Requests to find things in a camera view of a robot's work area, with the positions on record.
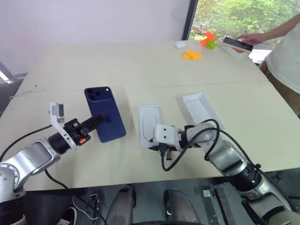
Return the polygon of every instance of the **floor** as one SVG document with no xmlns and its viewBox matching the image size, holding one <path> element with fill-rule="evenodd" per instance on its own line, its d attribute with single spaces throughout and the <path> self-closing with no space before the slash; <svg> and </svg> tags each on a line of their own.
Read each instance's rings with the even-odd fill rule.
<svg viewBox="0 0 300 225">
<path fill-rule="evenodd" d="M 284 172 L 284 178 L 280 181 L 281 188 L 287 195 L 300 195 L 300 169 L 294 169 Z M 97 193 L 101 198 L 101 214 L 104 218 L 107 215 L 108 209 L 113 201 L 113 198 L 123 185 L 107 186 L 107 187 L 90 187 L 87 195 L 84 196 L 88 200 L 90 194 Z M 222 214 L 218 207 L 217 201 L 212 199 L 214 212 L 205 211 L 203 204 L 203 189 L 204 188 L 223 188 L 231 208 L 235 223 L 237 225 L 253 225 L 253 222 L 247 215 L 241 205 L 241 197 L 232 188 L 229 183 L 214 186 L 210 184 L 209 179 L 193 179 L 193 180 L 176 180 L 162 181 L 151 183 L 135 184 L 136 190 L 136 207 L 134 208 L 134 223 L 164 220 L 163 193 L 166 189 L 176 188 L 183 191 L 192 201 L 195 210 L 202 224 L 210 225 L 211 219 L 217 218 L 218 223 L 223 225 Z M 293 203 L 299 210 L 300 200 L 294 200 Z M 75 202 L 77 206 L 83 210 L 87 207 L 79 202 Z M 63 214 L 63 211 L 72 205 L 70 196 L 61 195 L 42 195 L 28 192 L 25 200 L 25 215 L 27 223 L 30 225 L 54 225 Z M 77 225 L 92 225 L 92 222 L 87 217 L 79 212 Z"/>
</svg>

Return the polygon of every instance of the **person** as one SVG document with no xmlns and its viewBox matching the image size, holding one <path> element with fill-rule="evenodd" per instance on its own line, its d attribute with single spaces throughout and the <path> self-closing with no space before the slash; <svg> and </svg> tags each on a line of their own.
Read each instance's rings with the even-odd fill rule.
<svg viewBox="0 0 300 225">
<path fill-rule="evenodd" d="M 237 39 L 257 45 L 283 36 L 259 68 L 300 118 L 300 14 L 265 33 L 243 34 Z"/>
<path fill-rule="evenodd" d="M 56 225 L 76 225 L 77 209 L 69 207 Z"/>
</svg>

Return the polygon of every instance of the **white plastic tray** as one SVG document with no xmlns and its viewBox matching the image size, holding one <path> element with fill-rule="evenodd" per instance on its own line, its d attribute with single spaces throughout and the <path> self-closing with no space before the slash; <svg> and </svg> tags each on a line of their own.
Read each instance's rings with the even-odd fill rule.
<svg viewBox="0 0 300 225">
<path fill-rule="evenodd" d="M 156 145 L 149 142 L 153 138 L 154 128 L 163 124 L 163 113 L 160 106 L 139 105 L 139 146 L 148 148 Z"/>
<path fill-rule="evenodd" d="M 194 121 L 196 125 L 207 119 L 215 119 L 216 121 L 218 121 L 220 129 L 225 129 L 222 121 L 217 116 L 210 102 L 203 93 L 185 95 L 182 98 L 187 107 L 187 111 L 190 118 Z"/>
</svg>

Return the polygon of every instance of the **white table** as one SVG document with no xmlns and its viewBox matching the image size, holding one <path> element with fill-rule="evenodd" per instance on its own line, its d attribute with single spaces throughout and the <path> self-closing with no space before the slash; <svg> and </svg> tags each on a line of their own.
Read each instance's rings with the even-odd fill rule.
<svg viewBox="0 0 300 225">
<path fill-rule="evenodd" d="M 220 173 L 210 163 L 204 161 L 204 152 L 201 149 L 187 151 L 171 171 L 164 172 L 157 152 L 138 147 L 138 105 L 162 106 L 165 124 L 183 128 L 184 125 L 191 124 L 191 122 L 182 106 L 181 96 L 199 92 L 205 93 L 224 123 L 227 132 L 236 138 L 255 163 L 262 165 L 264 171 L 300 166 L 299 119 L 250 61 L 235 61 L 220 49 L 209 51 L 198 47 L 198 50 L 203 53 L 203 58 L 199 61 L 184 61 L 180 59 L 179 54 L 178 64 L 172 64 L 170 61 L 177 60 L 173 55 L 181 50 L 175 49 L 170 42 L 109 46 L 111 48 L 105 45 L 63 45 L 50 49 L 35 69 L 30 72 L 20 88 L 26 90 L 36 84 L 41 91 L 14 98 L 0 119 L 2 146 L 6 147 L 23 134 L 48 125 L 47 112 L 50 101 L 64 103 L 66 121 L 73 118 L 84 121 L 90 117 L 83 94 L 84 88 L 107 85 L 112 88 L 127 135 L 103 144 L 99 142 L 94 131 L 91 133 L 91 140 L 88 143 L 76 152 L 67 152 L 59 162 L 51 166 L 49 172 L 70 188 L 220 176 Z M 146 63 L 143 57 L 139 60 L 130 55 L 132 58 L 126 59 L 128 64 L 123 64 L 123 69 L 117 66 L 109 69 L 108 65 L 99 62 L 98 59 L 107 57 L 107 52 L 101 53 L 101 50 L 113 49 L 119 56 L 117 57 L 119 60 L 115 60 L 114 63 L 121 64 L 122 60 L 126 58 L 125 55 L 128 55 L 124 46 L 130 46 L 135 51 L 139 49 L 152 50 L 152 57 L 165 55 L 164 65 L 171 66 L 172 64 L 173 68 L 171 71 L 168 67 L 164 67 L 164 71 L 160 68 L 161 82 L 157 82 L 154 78 L 151 79 L 147 76 L 151 74 L 149 71 L 151 67 L 152 71 L 158 71 L 155 63 L 159 64 L 161 60 L 154 60 L 145 66 L 148 68 L 144 70 L 147 76 L 142 72 L 140 76 L 137 71 L 132 73 L 134 67 L 141 68 L 141 65 Z M 53 61 L 56 54 L 58 54 L 57 57 L 69 55 L 70 58 L 63 57 L 65 63 L 62 63 L 61 60 L 60 66 L 55 67 Z M 84 55 L 87 55 L 89 60 L 84 60 Z M 219 59 L 220 61 L 210 63 L 209 60 L 206 60 L 206 56 L 212 59 L 212 55 L 215 60 Z M 208 75 L 202 67 L 208 68 L 209 66 L 202 63 L 202 60 L 206 60 L 207 64 L 218 64 L 218 66 L 210 66 Z M 72 68 L 72 61 L 77 69 Z M 85 74 L 86 79 L 78 78 L 82 82 L 80 84 L 75 77 L 83 74 L 84 70 L 88 70 L 89 73 Z M 113 80 L 112 77 L 117 77 L 116 71 L 123 71 L 123 76 Z M 179 76 L 183 72 L 190 80 Z M 73 81 L 68 79 L 70 74 L 73 76 Z M 153 72 L 153 74 L 155 74 L 154 77 L 159 78 L 157 73 Z M 19 126 L 13 127 L 12 121 Z M 12 156 L 21 147 L 32 143 L 41 136 L 47 137 L 53 133 L 54 130 L 50 128 L 26 138 L 16 144 L 7 157 Z M 45 190 L 60 188 L 60 186 L 48 180 L 42 173 L 30 177 L 25 188 L 27 190 Z"/>
</svg>

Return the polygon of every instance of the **khaki pants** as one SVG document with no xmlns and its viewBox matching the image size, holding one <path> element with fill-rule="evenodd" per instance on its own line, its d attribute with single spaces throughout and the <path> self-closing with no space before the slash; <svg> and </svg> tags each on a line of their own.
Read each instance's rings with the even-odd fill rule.
<svg viewBox="0 0 300 225">
<path fill-rule="evenodd" d="M 277 80 L 269 71 L 267 63 L 263 61 L 259 65 L 259 69 L 266 75 L 268 80 L 273 84 L 274 88 L 279 92 L 287 104 L 294 110 L 296 115 L 300 115 L 300 94 L 286 87 Z"/>
</svg>

